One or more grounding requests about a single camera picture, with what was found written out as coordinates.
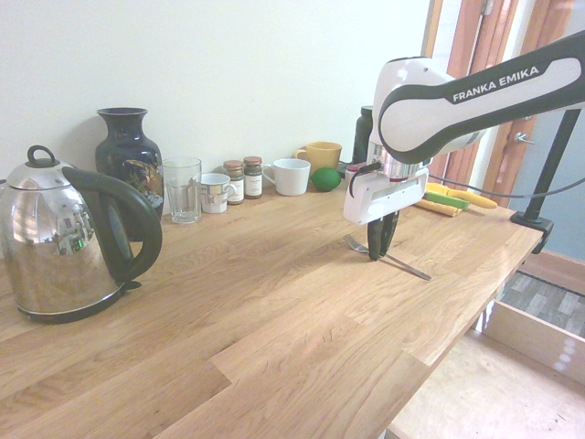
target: clear glass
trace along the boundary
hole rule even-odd
[[[163,160],[167,199],[171,204],[171,219],[189,224],[201,218],[201,160],[194,157],[174,157]]]

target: jar label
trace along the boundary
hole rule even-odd
[[[244,199],[244,180],[231,180],[230,184],[236,187],[236,193],[228,198],[228,202],[240,202]]]
[[[245,176],[246,195],[256,197],[262,195],[262,174],[259,176]]]

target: electric kettle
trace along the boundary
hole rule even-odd
[[[36,158],[37,151],[48,158]],[[55,323],[96,314],[156,261],[163,242],[158,216],[121,180],[59,162],[45,146],[31,146],[27,155],[0,198],[0,244],[18,309]],[[119,207],[144,237],[136,257]]]

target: yellow cup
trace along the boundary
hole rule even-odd
[[[299,149],[294,153],[294,158],[308,160],[311,163],[311,175],[322,167],[337,169],[341,145],[333,142],[311,142],[306,149]]]

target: dark blue vase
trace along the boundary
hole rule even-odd
[[[151,203],[158,218],[163,214],[165,185],[163,160],[158,145],[144,135],[143,108],[106,108],[98,110],[108,127],[108,136],[95,150],[98,172],[118,178],[138,189]],[[131,241],[142,241],[128,211],[121,211],[122,222]]]

